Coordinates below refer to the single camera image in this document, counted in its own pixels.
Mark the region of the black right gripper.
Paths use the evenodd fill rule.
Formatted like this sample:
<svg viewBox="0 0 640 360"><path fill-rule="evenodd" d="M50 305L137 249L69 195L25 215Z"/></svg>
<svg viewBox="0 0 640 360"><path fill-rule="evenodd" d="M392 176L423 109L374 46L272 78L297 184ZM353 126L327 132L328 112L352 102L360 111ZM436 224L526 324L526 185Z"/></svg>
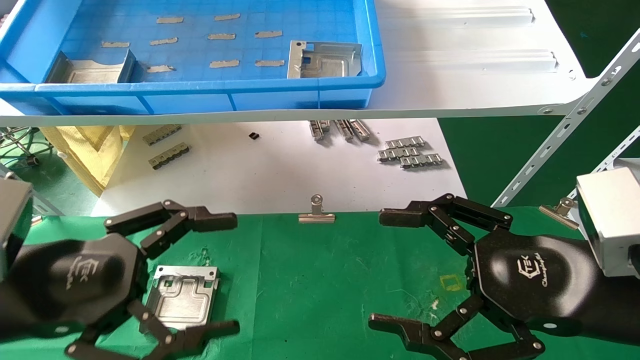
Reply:
<svg viewBox="0 0 640 360"><path fill-rule="evenodd" d="M469 296L436 325L370 315L371 330L398 335L407 351L436 360L533 360L546 346L530 329L556 337L576 337L585 330L584 306L601 273L585 241L494 231L510 230L512 216L454 194L412 200L404 209L384 208L378 219L386 227L428 227L458 255L474 253L483 296ZM491 233L474 246L475 237L458 221ZM514 340L470 351L457 346L453 336L479 314Z"/></svg>

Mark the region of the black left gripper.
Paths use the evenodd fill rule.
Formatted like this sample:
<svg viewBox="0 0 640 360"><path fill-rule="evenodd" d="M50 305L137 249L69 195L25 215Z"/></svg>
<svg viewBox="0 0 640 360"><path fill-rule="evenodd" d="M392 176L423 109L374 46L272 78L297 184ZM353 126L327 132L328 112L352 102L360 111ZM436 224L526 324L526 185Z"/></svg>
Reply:
<svg viewBox="0 0 640 360"><path fill-rule="evenodd" d="M119 234L83 241L26 244L9 267L9 340L82 333L66 347L73 360L134 360L95 346L132 315L157 340L142 360L201 354L209 341L240 332L237 320L190 326L175 333L144 306L146 255Z"/></svg>

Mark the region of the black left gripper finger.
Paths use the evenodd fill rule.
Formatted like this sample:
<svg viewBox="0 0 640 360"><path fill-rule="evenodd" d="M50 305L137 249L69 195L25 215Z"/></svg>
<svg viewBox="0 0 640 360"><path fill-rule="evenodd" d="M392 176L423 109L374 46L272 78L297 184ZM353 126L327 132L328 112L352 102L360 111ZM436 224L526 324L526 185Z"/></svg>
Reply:
<svg viewBox="0 0 640 360"><path fill-rule="evenodd" d="M106 233L127 237L155 228L140 243L140 250L148 259L156 259L190 231L208 233L238 227L233 212L211 213L205 206L185 207L173 200L163 200L130 210L105 220Z"/></svg>

